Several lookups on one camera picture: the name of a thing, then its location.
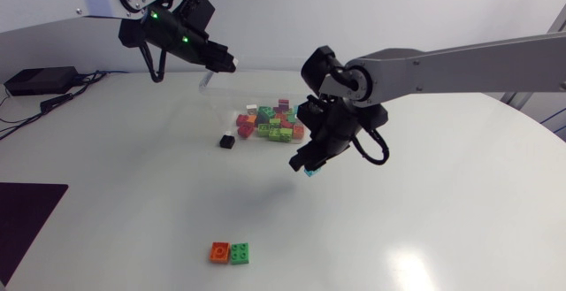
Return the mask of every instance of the black power adapter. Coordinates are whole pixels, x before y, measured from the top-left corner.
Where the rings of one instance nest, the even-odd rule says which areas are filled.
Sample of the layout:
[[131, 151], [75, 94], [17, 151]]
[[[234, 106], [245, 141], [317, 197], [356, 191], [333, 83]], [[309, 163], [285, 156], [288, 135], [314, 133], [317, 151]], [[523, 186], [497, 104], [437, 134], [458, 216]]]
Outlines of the black power adapter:
[[13, 96], [64, 94], [73, 87], [74, 66], [26, 69], [4, 84]]

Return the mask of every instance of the white table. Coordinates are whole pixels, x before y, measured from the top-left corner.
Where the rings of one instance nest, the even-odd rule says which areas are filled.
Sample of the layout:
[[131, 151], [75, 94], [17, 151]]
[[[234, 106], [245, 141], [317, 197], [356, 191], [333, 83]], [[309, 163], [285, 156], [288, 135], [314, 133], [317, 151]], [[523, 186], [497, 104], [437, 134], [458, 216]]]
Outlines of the white table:
[[[524, 114], [403, 97], [386, 165], [349, 149], [308, 178], [296, 145], [219, 148], [202, 76], [113, 75], [0, 142], [1, 181], [69, 184], [9, 291], [566, 289], [566, 145]], [[213, 241], [250, 264], [210, 264]]]

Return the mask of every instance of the pile of lego bricks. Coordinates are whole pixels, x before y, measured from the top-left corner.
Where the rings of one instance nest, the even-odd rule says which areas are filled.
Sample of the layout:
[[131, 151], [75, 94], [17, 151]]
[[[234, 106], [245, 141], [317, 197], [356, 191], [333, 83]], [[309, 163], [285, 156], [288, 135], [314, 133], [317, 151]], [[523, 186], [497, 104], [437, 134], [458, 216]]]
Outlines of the pile of lego bricks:
[[296, 117], [298, 106], [291, 108], [289, 100], [279, 99], [279, 106], [247, 106], [247, 114], [238, 115], [238, 135], [249, 138], [254, 131], [257, 135], [274, 142], [302, 140], [304, 125]]

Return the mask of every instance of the clear plastic bin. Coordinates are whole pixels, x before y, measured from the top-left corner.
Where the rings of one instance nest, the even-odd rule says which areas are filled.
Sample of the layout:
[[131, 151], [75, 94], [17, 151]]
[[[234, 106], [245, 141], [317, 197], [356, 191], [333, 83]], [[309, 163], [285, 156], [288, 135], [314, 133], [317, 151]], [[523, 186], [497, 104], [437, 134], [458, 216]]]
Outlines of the clear plastic bin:
[[[299, 72], [250, 70], [236, 73], [208, 72], [199, 85], [201, 94], [210, 100], [222, 127], [219, 133], [229, 133], [241, 138], [237, 133], [236, 119], [240, 114], [247, 115], [247, 105], [279, 106], [279, 99], [289, 100], [289, 107], [306, 102], [310, 93]], [[308, 138], [309, 130], [304, 127], [304, 136], [300, 140], [292, 139], [290, 143], [302, 143]], [[260, 137], [257, 128], [246, 140], [268, 142], [267, 137]]]

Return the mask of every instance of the dark floor mat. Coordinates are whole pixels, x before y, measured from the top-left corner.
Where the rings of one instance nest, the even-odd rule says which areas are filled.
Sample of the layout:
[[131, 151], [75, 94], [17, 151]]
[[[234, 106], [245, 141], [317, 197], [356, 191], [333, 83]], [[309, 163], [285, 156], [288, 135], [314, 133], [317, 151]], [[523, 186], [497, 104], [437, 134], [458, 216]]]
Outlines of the dark floor mat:
[[0, 182], [0, 281], [5, 286], [67, 189]]

